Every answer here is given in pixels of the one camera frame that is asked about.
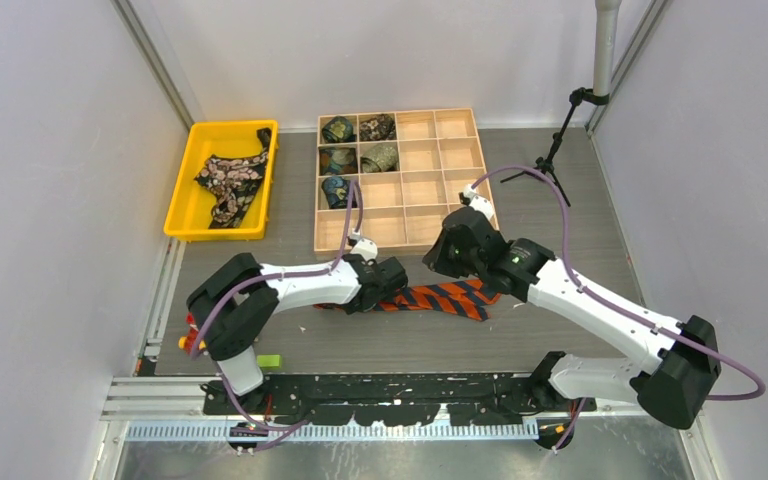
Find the yellow plastic tray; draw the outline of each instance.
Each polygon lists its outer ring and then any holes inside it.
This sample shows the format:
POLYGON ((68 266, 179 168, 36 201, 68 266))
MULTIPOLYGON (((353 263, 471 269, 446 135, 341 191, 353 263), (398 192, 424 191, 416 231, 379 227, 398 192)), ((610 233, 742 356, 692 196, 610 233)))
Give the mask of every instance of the yellow plastic tray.
POLYGON ((169 212, 163 231, 170 237, 186 242, 211 240, 259 240, 266 232, 269 194, 272 191, 272 172, 275 169, 275 150, 278 148, 278 122, 254 120, 246 122, 202 122, 193 125, 184 159, 178 172, 178 181, 172 193, 169 212), (256 132, 272 129, 269 162, 263 184, 243 218, 239 228, 210 229, 210 210, 216 197, 194 180, 205 160, 211 155, 220 157, 247 157, 260 153, 260 140, 256 132))

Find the folded tie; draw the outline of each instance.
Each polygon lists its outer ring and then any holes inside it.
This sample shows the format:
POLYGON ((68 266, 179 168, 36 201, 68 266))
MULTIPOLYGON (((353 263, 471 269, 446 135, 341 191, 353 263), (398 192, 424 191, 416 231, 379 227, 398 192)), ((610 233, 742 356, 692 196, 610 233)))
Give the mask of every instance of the folded tie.
MULTIPOLYGON (((379 312, 436 310, 483 322, 490 316, 482 307, 493 305, 501 296, 485 287, 481 280, 463 280, 403 288, 392 301, 379 302, 372 310, 379 312)), ((333 303, 318 304, 314 307, 342 310, 340 305, 333 303)))

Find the white wall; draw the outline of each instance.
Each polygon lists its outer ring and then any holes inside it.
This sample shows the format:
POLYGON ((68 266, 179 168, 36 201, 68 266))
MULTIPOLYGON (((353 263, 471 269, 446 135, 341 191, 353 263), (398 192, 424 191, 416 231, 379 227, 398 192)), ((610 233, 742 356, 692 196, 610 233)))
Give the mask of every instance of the white wall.
MULTIPOLYGON (((644 296, 768 384, 768 2, 673 2, 597 138, 644 296)), ((768 478, 768 393, 704 409, 725 478, 768 478)))
POLYGON ((184 136, 109 1, 0 2, 0 479, 89 474, 184 136))
MULTIPOLYGON (((616 60, 649 0, 625 0, 616 60)), ((193 115, 276 118, 472 106, 482 125, 560 123, 593 83, 593 0, 140 0, 193 115)), ((583 106, 575 119, 589 118, 583 106)))

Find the black tripod stand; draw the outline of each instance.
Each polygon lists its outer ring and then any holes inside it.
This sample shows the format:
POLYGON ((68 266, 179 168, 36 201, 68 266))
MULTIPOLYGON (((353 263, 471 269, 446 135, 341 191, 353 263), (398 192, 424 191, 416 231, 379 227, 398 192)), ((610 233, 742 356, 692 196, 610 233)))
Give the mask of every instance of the black tripod stand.
MULTIPOLYGON (((567 194, 564 191, 564 187, 561 186, 561 182, 558 181, 558 176, 555 175, 555 154, 558 153, 558 150, 561 148, 561 143, 564 141, 564 133, 567 131, 567 127, 569 126, 569 121, 572 118, 572 114, 575 113, 575 109, 578 108, 579 105, 581 105, 581 102, 588 102, 592 103, 593 105, 605 105, 608 103, 608 100, 610 99, 610 95, 603 95, 603 96, 596 96, 593 95, 593 89, 590 88, 578 88, 576 90, 573 90, 570 94, 570 110, 567 113, 567 118, 564 120, 563 126, 561 126, 561 130, 558 132, 555 132, 552 134, 552 148, 549 149, 549 155, 546 156, 546 158, 540 157, 535 162, 534 168, 539 170, 541 173, 544 173, 546 175, 549 175, 552 177, 552 183, 555 184, 556 187, 558 187, 558 190, 561 191, 561 195, 564 197, 564 201, 567 202, 568 206, 572 206, 572 204, 569 201, 569 198, 567 198, 567 194)), ((527 172, 520 172, 515 175, 511 175, 510 177, 507 177, 505 179, 502 179, 501 183, 505 183, 508 180, 513 180, 517 177, 520 177, 522 175, 529 175, 531 174, 527 172)))

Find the green object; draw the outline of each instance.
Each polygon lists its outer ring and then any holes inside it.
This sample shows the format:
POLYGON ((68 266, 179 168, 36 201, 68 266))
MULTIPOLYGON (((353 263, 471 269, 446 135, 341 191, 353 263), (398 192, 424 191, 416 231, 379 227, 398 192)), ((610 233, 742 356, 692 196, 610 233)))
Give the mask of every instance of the green object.
POLYGON ((357 173, 357 156, 354 148, 320 148, 320 175, 348 175, 357 173))
POLYGON ((260 368, 281 368, 281 355, 258 355, 257 366, 260 368))

